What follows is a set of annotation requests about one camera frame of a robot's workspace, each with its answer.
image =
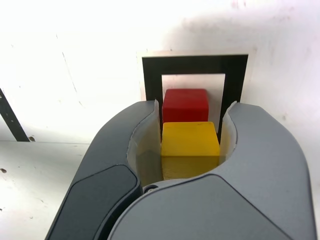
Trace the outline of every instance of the black frame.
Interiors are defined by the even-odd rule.
[[[146,100],[159,102],[162,133],[162,75],[225,74],[217,137],[220,142],[222,118],[228,107],[240,102],[248,54],[199,56],[148,56],[142,57]]]

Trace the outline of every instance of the red cube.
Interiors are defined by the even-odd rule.
[[[162,122],[207,122],[209,103],[205,89],[168,89],[162,106]]]

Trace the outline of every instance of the yellow block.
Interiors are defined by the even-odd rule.
[[[204,174],[218,166],[219,153],[212,122],[163,124],[161,162],[164,180]]]

